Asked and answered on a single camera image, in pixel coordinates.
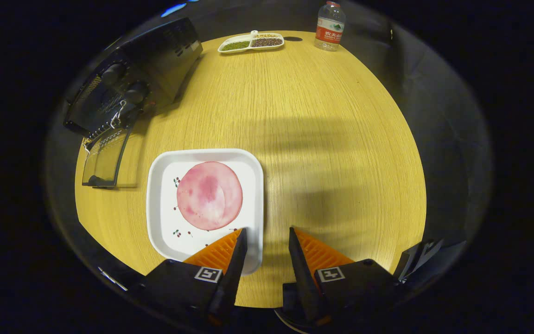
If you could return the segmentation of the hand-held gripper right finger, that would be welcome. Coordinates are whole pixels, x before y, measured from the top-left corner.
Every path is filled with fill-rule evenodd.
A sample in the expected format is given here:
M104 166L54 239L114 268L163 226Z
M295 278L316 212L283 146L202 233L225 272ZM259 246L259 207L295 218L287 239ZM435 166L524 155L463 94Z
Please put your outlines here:
M356 320L398 300L398 279L373 259L352 260L297 227L289 230L288 249L309 325Z

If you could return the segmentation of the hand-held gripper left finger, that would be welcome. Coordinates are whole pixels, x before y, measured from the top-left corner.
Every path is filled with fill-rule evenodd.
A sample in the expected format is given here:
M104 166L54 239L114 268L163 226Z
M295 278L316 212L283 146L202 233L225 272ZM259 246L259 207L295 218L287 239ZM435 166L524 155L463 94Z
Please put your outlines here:
M235 306L247 240L241 228L183 262L163 261L144 277L145 302L169 317L222 325Z

